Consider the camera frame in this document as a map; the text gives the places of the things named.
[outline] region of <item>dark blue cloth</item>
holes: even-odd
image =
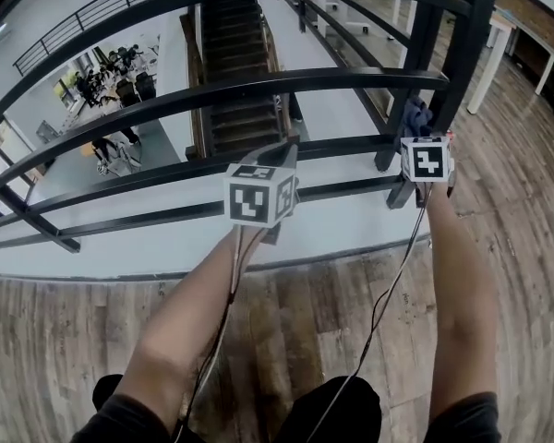
[[[403,135],[409,137],[429,137],[431,136],[431,127],[428,122],[433,118],[427,104],[420,97],[414,96],[406,101],[404,106],[403,119],[401,126]]]

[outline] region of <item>black cable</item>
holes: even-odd
[[[425,210],[427,209],[427,204],[428,204],[428,200],[429,200],[429,197],[430,197],[430,194],[431,194],[431,189],[429,189],[427,191],[427,194],[426,194],[426,197],[425,197],[425,202],[423,204],[423,207],[421,208],[421,210],[419,211],[418,213],[418,217],[416,218],[416,223],[415,223],[415,228],[413,229],[413,232],[410,236],[410,239],[408,240],[408,246],[406,247],[406,253],[404,253],[404,258],[403,258],[403,262],[401,263],[400,265],[400,268],[398,270],[398,273],[396,274],[396,278],[394,279],[392,285],[384,292],[382,293],[379,297],[378,297],[378,300],[376,301],[376,303],[374,304],[373,306],[373,310],[371,312],[371,331],[369,332],[369,336],[367,337],[367,340],[366,340],[366,344],[363,348],[363,352],[361,353],[361,357],[359,358],[359,364],[357,365],[357,368],[355,370],[355,372],[350,375],[345,381],[344,383],[341,385],[341,387],[339,388],[339,390],[337,391],[337,393],[335,394],[334,398],[332,399],[331,403],[329,404],[329,406],[327,407],[326,411],[322,414],[322,416],[320,417],[318,423],[316,424],[316,426],[314,427],[314,429],[312,430],[312,433],[310,433],[310,436],[307,438],[306,442],[308,443],[309,440],[314,437],[314,435],[316,434],[317,430],[319,429],[320,425],[322,424],[322,422],[324,421],[324,418],[326,417],[326,415],[328,414],[328,412],[331,410],[332,406],[334,405],[334,403],[336,402],[336,400],[339,398],[339,396],[341,395],[341,393],[343,392],[344,388],[346,387],[346,385],[351,381],[353,380],[355,377],[357,377],[357,375],[359,374],[359,371],[361,370],[361,366],[363,365],[363,362],[365,361],[366,359],[366,356],[367,356],[367,353],[369,352],[369,346],[371,345],[371,341],[373,339],[373,335],[376,331],[376,328],[378,327],[379,323],[381,322],[381,319],[383,317],[383,314],[384,312],[386,311],[386,308],[388,306],[388,303],[390,302],[390,299],[391,299],[391,293],[394,291],[394,288],[396,287],[396,284],[398,283],[398,281],[400,280],[401,276],[402,276],[402,272],[403,272],[403,268],[406,264],[406,260],[408,259],[408,257],[410,256],[410,253],[412,252],[413,250],[413,247],[415,245],[415,241],[416,241],[416,236],[418,235],[418,229],[420,227],[420,224],[421,222],[423,221],[423,216],[425,215]],[[378,307],[378,304],[379,304],[379,301],[381,299],[383,299],[384,297],[386,297],[386,301],[384,302],[384,305],[383,305],[383,308],[381,309],[381,312],[379,313],[379,316],[378,316],[378,319],[376,320],[376,309]]]

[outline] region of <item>chair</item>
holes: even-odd
[[[139,97],[137,93],[134,91],[133,84],[125,78],[117,82],[117,89],[115,90],[115,92],[119,96],[119,99],[121,100],[121,104],[124,107],[128,107],[131,105],[135,105],[136,103],[139,103]]]
[[[139,97],[143,101],[156,98],[154,79],[146,72],[141,72],[136,76],[136,89],[138,90]]]

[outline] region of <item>window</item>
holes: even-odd
[[[5,119],[0,124],[0,174],[30,153],[29,147],[18,135],[12,125]],[[36,170],[32,170],[24,176],[13,179],[8,185],[22,200],[24,200],[27,198],[30,188],[39,177],[39,173]],[[7,215],[11,213],[11,211],[11,209],[0,201],[0,215]]]

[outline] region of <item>staircase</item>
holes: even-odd
[[[201,6],[207,82],[269,72],[257,0],[216,0]],[[211,155],[253,150],[277,142],[283,131],[275,98],[222,103],[204,110]]]

